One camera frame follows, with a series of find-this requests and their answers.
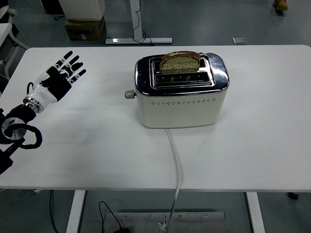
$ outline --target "white toaster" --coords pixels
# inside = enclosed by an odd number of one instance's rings
[[[214,123],[229,87],[223,60],[214,53],[200,54],[195,73],[162,74],[164,55],[143,57],[135,66],[135,89],[141,122],[150,128],[182,128]]]

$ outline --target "bread slice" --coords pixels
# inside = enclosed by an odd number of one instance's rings
[[[200,68],[200,55],[193,51],[171,52],[162,57],[160,71],[163,74],[191,73]]]

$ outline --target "bread crust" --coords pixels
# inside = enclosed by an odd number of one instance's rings
[[[193,52],[193,51],[176,51],[176,52],[170,52],[168,54],[165,54],[162,57],[162,61],[160,63],[160,71],[163,71],[163,67],[167,61],[174,58],[180,58],[180,57],[189,57],[197,61],[198,63],[198,69],[200,67],[200,54]]]

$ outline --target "toaster vent holes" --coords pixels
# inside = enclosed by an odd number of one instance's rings
[[[202,99],[202,100],[189,100],[189,101],[173,101],[173,102],[170,102],[170,101],[163,101],[163,102],[151,102],[152,105],[181,105],[181,104],[195,104],[195,103],[209,103],[209,102],[214,102],[216,101],[215,98],[212,98],[212,99]]]

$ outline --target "shoe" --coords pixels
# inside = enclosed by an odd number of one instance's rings
[[[273,6],[278,10],[278,11],[287,11],[288,10],[288,5],[286,3],[286,0],[275,0],[273,2]]]

